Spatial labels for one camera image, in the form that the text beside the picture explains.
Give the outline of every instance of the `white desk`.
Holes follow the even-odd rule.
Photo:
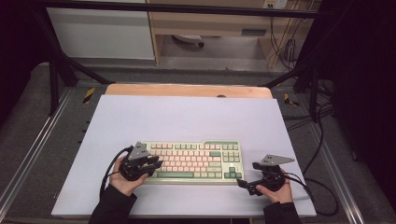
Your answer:
[[[266,154],[296,158],[276,100],[179,96],[103,95],[53,208],[56,217],[88,217],[99,202],[107,166],[137,141],[236,139],[248,182],[262,177],[251,163]],[[302,176],[297,162],[281,165]],[[291,183],[301,217],[315,216],[298,184]],[[270,201],[236,186],[144,185],[132,217],[262,217]]]

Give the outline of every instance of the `cable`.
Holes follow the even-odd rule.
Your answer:
[[[114,163],[116,162],[116,160],[119,158],[119,156],[120,156],[123,152],[131,152],[132,149],[134,149],[133,146],[126,147],[125,149],[121,150],[121,151],[117,154],[116,157],[114,157],[113,161],[110,163],[110,165],[109,165],[108,168],[107,168],[107,171],[106,171],[106,173],[105,173],[105,176],[103,177],[102,185],[101,185],[100,190],[99,190],[99,198],[102,198],[103,193],[105,192],[105,187],[106,187],[106,182],[107,182],[108,177],[111,176],[111,175],[114,175],[114,174],[116,173],[116,172],[114,172],[114,173],[108,175],[108,172],[110,172],[111,167],[114,165]]]
[[[324,104],[324,105],[321,105],[320,108],[319,108],[319,112],[318,112],[318,113],[320,114],[320,111],[322,110],[323,106],[328,105],[328,104],[329,104],[329,103]],[[319,125],[319,129],[320,129],[320,139],[319,139],[318,148],[317,148],[317,150],[316,150],[314,156],[311,158],[311,161],[308,163],[308,165],[306,165],[306,167],[305,167],[305,169],[304,169],[304,171],[303,171],[303,175],[305,175],[306,171],[309,169],[309,167],[311,166],[312,162],[313,162],[313,161],[315,160],[315,158],[317,157],[317,155],[318,155],[318,153],[319,153],[319,151],[320,151],[320,149],[321,149],[321,145],[322,145],[322,143],[323,143],[323,135],[324,135],[324,134],[323,134],[323,127],[322,127],[322,124],[321,124],[320,116],[318,116],[318,125]]]
[[[308,2],[306,2],[306,10],[311,10],[311,8],[312,8],[312,6],[314,5],[314,3],[315,3],[315,0],[312,0],[312,1],[311,1],[311,5],[308,6]]]
[[[337,197],[335,197],[335,195],[334,195],[334,193],[332,192],[332,190],[331,190],[330,188],[328,188],[326,185],[324,185],[324,184],[318,182],[317,180],[314,180],[314,179],[311,179],[311,178],[306,178],[305,181],[311,181],[311,182],[314,182],[314,183],[316,183],[316,184],[318,184],[318,185],[321,185],[323,188],[325,188],[327,191],[329,191],[330,194],[332,195],[332,197],[334,198],[334,202],[335,202],[334,211],[332,211],[332,212],[330,212],[330,213],[320,212],[320,211],[318,211],[317,209],[315,209],[315,211],[316,211],[318,214],[320,214],[320,215],[322,215],[322,216],[325,216],[325,217],[332,217],[332,216],[334,216],[335,214],[337,214],[338,211],[339,211],[339,209],[340,209],[340,203],[337,201]]]
[[[333,112],[333,107],[331,106],[331,107],[328,107],[328,108],[324,108],[324,106],[326,106],[326,105],[330,105],[330,103],[326,103],[326,104],[322,105],[322,106],[319,108],[319,111],[318,111],[317,117],[318,117],[318,125],[319,125],[319,128],[320,128],[320,140],[319,140],[318,148],[317,148],[317,150],[316,150],[314,156],[311,158],[310,162],[308,163],[308,165],[305,167],[305,169],[304,169],[304,171],[303,171],[303,176],[305,176],[306,171],[307,171],[308,168],[311,166],[312,162],[315,160],[315,158],[317,157],[317,155],[318,155],[318,153],[319,153],[319,151],[320,151],[320,149],[321,149],[321,145],[322,145],[322,142],[323,142],[323,136],[324,136],[324,134],[323,134],[323,127],[322,127],[322,123],[321,123],[321,120],[320,120],[320,119],[321,119],[321,118],[324,118],[325,116],[327,116],[327,115],[329,115],[329,114],[331,114],[331,113]],[[302,120],[302,121],[300,121],[299,123],[297,123],[297,124],[299,124],[298,127],[301,127],[302,125],[304,125],[304,124],[306,124],[306,123],[312,121],[312,119],[311,119],[310,116],[297,116],[297,117],[283,116],[283,118],[284,118],[284,120]],[[307,185],[304,185],[304,184],[303,184],[303,182],[302,182],[302,180],[301,180],[300,177],[298,177],[297,175],[294,175],[294,176],[296,176],[296,177],[298,178],[299,181],[296,181],[296,180],[294,180],[293,178],[290,178],[289,176],[284,176],[284,177],[285,177],[285,178],[288,178],[288,179],[290,179],[290,180],[293,180],[293,181],[299,183],[300,185],[302,185],[302,186],[304,187],[305,191],[307,192],[308,196],[311,198],[312,202],[315,202],[313,193],[312,193],[312,191],[310,190],[310,188],[309,188]],[[327,186],[325,186],[324,184],[320,183],[320,182],[317,181],[317,180],[314,180],[314,179],[311,179],[311,178],[306,178],[305,181],[311,181],[311,182],[314,182],[314,183],[316,183],[316,184],[322,186],[323,188],[325,188],[327,191],[330,192],[330,194],[332,195],[332,197],[333,197],[333,199],[334,199],[335,208],[334,208],[334,210],[333,210],[332,212],[330,212],[330,213],[324,213],[324,212],[321,212],[321,211],[319,211],[319,210],[317,210],[317,209],[315,209],[315,211],[316,211],[318,214],[320,214],[320,215],[322,215],[322,216],[325,216],[325,217],[331,217],[331,216],[334,216],[335,214],[337,214],[338,211],[339,211],[340,205],[339,205],[339,202],[337,201],[337,197],[334,195],[334,193],[332,192],[332,190],[331,190],[330,188],[328,188]]]
[[[298,28],[300,27],[302,21],[303,21],[303,19],[298,19],[298,20],[295,21],[296,28],[294,29],[294,32],[293,32],[291,38],[288,40],[288,43],[281,48],[277,44],[277,41],[276,41],[276,38],[275,38],[275,35],[274,35],[274,17],[270,17],[271,45],[272,45],[272,47],[273,47],[273,49],[275,51],[275,55],[277,56],[277,58],[282,62],[283,66],[285,66],[289,70],[293,69],[293,67],[294,67],[294,64],[293,64],[293,67],[290,67],[290,58],[292,57],[292,59],[295,60],[294,59],[294,52],[295,52],[295,39],[294,39],[294,36],[295,36]],[[285,49],[283,57],[280,56],[280,51],[282,49]]]

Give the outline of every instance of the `black cable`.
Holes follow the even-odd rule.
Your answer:
[[[283,174],[285,174],[285,175],[283,175],[283,177],[285,177],[285,178],[287,178],[287,179],[289,179],[289,180],[292,180],[292,181],[294,181],[294,182],[300,184],[301,186],[303,186],[303,188],[304,188],[304,190],[306,191],[306,193],[308,194],[309,198],[311,198],[311,200],[312,200],[313,203],[315,202],[314,193],[312,192],[311,188],[309,188],[306,184],[304,184],[303,181],[301,180],[301,178],[300,178],[299,176],[297,176],[297,175],[295,175],[295,174],[292,174],[292,173],[283,173]],[[294,175],[295,177],[297,177],[297,179],[292,178],[292,177],[287,176],[287,175]],[[318,214],[320,214],[320,215],[322,215],[322,216],[325,216],[325,217],[331,217],[331,216],[334,216],[335,214],[337,214],[338,211],[339,211],[339,209],[340,209],[340,204],[339,204],[339,202],[337,201],[337,197],[335,197],[335,195],[334,195],[334,193],[332,192],[332,190],[331,190],[330,188],[328,188],[327,186],[325,186],[324,184],[320,183],[320,182],[317,181],[317,180],[314,180],[314,179],[311,179],[311,178],[305,178],[305,181],[311,181],[311,182],[314,182],[314,183],[316,183],[316,184],[322,186],[322,187],[325,188],[327,191],[329,191],[330,194],[332,195],[332,197],[334,198],[334,202],[335,202],[334,211],[332,211],[332,212],[330,212],[330,213],[320,212],[320,211],[317,210],[317,209],[315,209],[315,211],[316,211]]]
[[[274,35],[274,17],[270,17],[270,29],[271,29],[271,35],[270,35],[270,36],[271,36],[271,45],[272,45],[272,47],[273,47],[273,49],[274,49],[274,51],[275,51],[276,57],[281,61],[281,63],[283,64],[283,66],[285,66],[285,67],[288,68],[289,70],[290,70],[290,69],[293,69],[293,67],[290,67],[289,64],[286,64],[286,63],[284,62],[283,58],[280,56],[280,51],[282,51],[282,49],[285,49],[285,50],[284,50],[284,55],[283,55],[283,56],[284,56],[284,58],[288,58],[288,59],[289,59],[290,56],[287,56],[286,54],[288,54],[290,45],[292,45],[292,47],[293,47],[292,57],[293,57],[293,59],[294,59],[294,50],[295,50],[295,40],[294,40],[294,36],[295,36],[295,34],[296,34],[298,28],[300,27],[302,21],[303,21],[303,19],[298,19],[298,20],[296,20],[296,28],[294,29],[294,32],[293,32],[291,38],[288,40],[288,43],[287,43],[284,47],[279,48],[280,46],[277,44],[277,41],[276,41],[276,38],[275,38],[275,35]]]
[[[319,112],[318,113],[320,114],[323,106],[328,105],[328,104],[329,103],[321,105],[320,108],[319,108]],[[309,169],[309,167],[311,166],[312,162],[314,162],[315,158],[317,157],[318,153],[320,152],[321,145],[323,143],[323,135],[324,134],[323,134],[323,127],[322,127],[322,124],[321,124],[320,116],[318,116],[318,125],[319,125],[319,129],[320,129],[320,139],[319,139],[318,148],[317,148],[314,156],[311,158],[311,161],[306,165],[306,167],[305,167],[305,169],[303,171],[303,175],[305,175],[306,171]]]
[[[291,125],[291,126],[288,128],[288,132],[293,131],[293,130],[298,129],[298,128],[301,128],[301,127],[303,127],[305,124],[310,123],[311,121],[312,121],[311,119],[310,119],[310,120],[303,120],[303,121],[301,121],[301,122],[299,122],[299,123],[293,124],[293,125]]]
[[[329,104],[330,104],[330,103],[326,103],[326,104],[322,105],[322,106],[319,108],[318,116],[317,116],[317,117],[318,117],[318,125],[319,125],[319,128],[320,128],[320,140],[319,140],[318,148],[317,148],[317,150],[316,150],[314,156],[311,158],[310,162],[308,163],[308,165],[305,167],[305,169],[304,169],[304,171],[303,171],[303,175],[305,175],[306,171],[307,171],[308,168],[311,166],[312,162],[315,160],[315,158],[317,157],[317,155],[318,155],[318,153],[319,153],[319,151],[320,151],[320,149],[321,149],[321,145],[322,145],[322,142],[323,142],[323,135],[324,135],[324,134],[323,134],[323,127],[322,127],[322,123],[321,123],[321,120],[320,120],[320,119],[321,119],[321,118],[324,118],[325,116],[327,116],[327,115],[329,115],[329,114],[331,114],[331,113],[333,112],[332,106],[323,109],[324,106],[329,105]],[[301,124],[301,125],[306,124],[306,123],[312,121],[312,119],[311,119],[310,116],[297,116],[297,117],[283,116],[283,118],[284,118],[284,120],[294,120],[294,119],[295,119],[295,120],[299,120],[299,119],[302,119],[303,121],[301,121],[300,123],[298,123],[298,124]],[[294,180],[293,178],[290,178],[289,176],[286,176],[286,175],[285,175],[284,177],[287,178],[287,179],[293,180],[293,181],[299,183],[300,185],[302,185],[302,186],[304,187],[305,191],[307,192],[308,196],[311,198],[312,202],[315,202],[312,191],[310,190],[310,188],[309,188],[307,185],[303,184],[303,182],[302,182],[302,180],[301,180],[301,178],[300,178],[299,176],[297,176],[297,175],[295,175],[295,174],[291,174],[291,173],[285,173],[285,174],[296,176],[296,177],[299,179],[298,181],[296,181],[296,180]],[[317,180],[314,180],[314,179],[311,179],[311,178],[305,178],[305,181],[311,181],[311,182],[314,182],[314,183],[316,183],[316,184],[322,186],[323,188],[325,188],[327,191],[330,192],[330,194],[332,195],[332,197],[333,197],[333,199],[334,199],[335,208],[334,208],[334,210],[333,210],[332,212],[330,212],[330,213],[324,213],[324,212],[321,212],[321,211],[319,211],[319,210],[317,210],[317,209],[315,209],[315,211],[316,211],[318,214],[320,214],[320,215],[322,215],[322,216],[325,216],[325,217],[331,217],[331,216],[334,216],[335,214],[337,214],[338,211],[339,211],[340,205],[339,205],[339,202],[337,201],[337,197],[334,195],[334,193],[332,192],[332,190],[331,190],[330,188],[328,188],[327,186],[325,186],[324,184],[320,183],[320,182],[317,181]]]
[[[306,193],[308,194],[308,196],[312,200],[312,202],[315,201],[314,194],[312,193],[312,190],[306,184],[303,183],[303,181],[301,180],[301,178],[299,176],[292,174],[292,173],[283,173],[283,174],[286,174],[286,175],[282,175],[283,177],[285,177],[289,180],[292,180],[292,181],[300,184],[301,186],[303,186],[304,190],[306,191]],[[297,177],[297,179],[290,177],[288,175],[294,175]]]
[[[317,181],[317,180],[314,180],[314,179],[311,179],[311,178],[306,178],[305,181],[311,181],[311,182],[314,182],[314,183],[316,183],[316,184],[318,184],[318,185],[321,185],[323,188],[325,188],[327,191],[329,191],[330,194],[332,195],[332,197],[334,198],[334,202],[335,202],[334,211],[332,211],[332,212],[330,212],[330,213],[320,212],[320,211],[317,210],[317,209],[315,209],[315,211],[316,211],[318,214],[320,214],[320,215],[322,215],[322,216],[325,216],[325,217],[332,217],[332,216],[334,216],[335,214],[337,214],[338,211],[339,211],[339,209],[340,209],[340,204],[339,204],[339,202],[337,201],[337,197],[335,197],[335,195],[334,195],[334,193],[332,192],[332,190],[331,190],[330,188],[328,188],[326,185],[320,183],[320,182]]]
[[[120,172],[120,171],[113,172],[113,173],[111,173],[111,174],[107,175],[107,177],[109,177],[109,176],[111,176],[111,175],[114,175],[114,174],[118,174],[119,172]]]
[[[122,153],[124,153],[124,152],[130,152],[130,151],[132,151],[132,149],[134,149],[134,147],[132,147],[132,146],[126,147],[125,149],[121,150],[121,151],[117,154],[116,157],[114,157],[113,161],[110,163],[110,165],[109,165],[108,168],[107,168],[107,171],[106,171],[106,173],[105,173],[105,176],[103,177],[102,185],[101,185],[100,190],[99,190],[99,198],[102,198],[103,193],[105,192],[105,187],[106,187],[106,182],[107,182],[108,177],[109,177],[110,175],[114,175],[114,174],[116,173],[116,172],[115,172],[115,173],[112,173],[112,174],[108,175],[108,172],[110,172],[111,167],[114,165],[114,163],[116,162],[116,160],[119,158],[119,156],[120,156]]]

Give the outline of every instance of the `aluminum rail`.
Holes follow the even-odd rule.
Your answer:
[[[303,106],[305,114],[308,114],[308,101],[306,97],[298,96],[298,98],[300,104]],[[313,122],[310,124],[315,134],[316,140],[319,141],[319,126]],[[338,167],[325,139],[323,139],[320,155],[324,161],[327,171],[329,172],[330,178],[332,179],[332,183],[334,184],[334,188],[337,191],[341,204],[344,206],[344,210],[346,211],[346,216],[348,217],[349,222],[353,224],[363,224],[364,219],[361,215],[361,211],[357,206],[355,199],[349,190],[347,182],[345,181],[344,176],[342,175],[340,168]]]
[[[49,117],[44,124],[43,128],[41,129],[40,133],[38,134],[35,142],[30,147],[28,153],[26,154],[25,158],[23,159],[20,167],[18,168],[15,175],[12,177],[11,181],[8,183],[6,190],[0,197],[0,223],[6,216],[6,213],[11,206],[12,202],[14,201],[15,197],[17,196],[23,182],[29,175],[30,170],[32,169],[33,165],[37,157],[39,156],[41,149],[47,142],[47,139],[50,137],[50,134],[55,127],[59,117],[62,115],[64,108],[70,98],[70,94],[72,92],[72,88],[68,88],[64,91],[60,99],[60,106],[55,111],[55,113]]]
[[[282,18],[320,19],[335,15],[333,12],[317,12],[302,10],[283,10],[252,7],[210,7],[192,5],[169,5],[169,4],[142,4],[120,2],[97,2],[97,1],[67,1],[67,0],[34,0],[31,3],[40,7],[97,9],[117,11],[150,11],[150,12],[176,12],[219,14],[239,16],[261,16]]]

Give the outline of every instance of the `keyboard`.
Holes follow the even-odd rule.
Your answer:
[[[236,178],[244,178],[238,141],[141,143],[163,161],[145,183],[236,185]]]

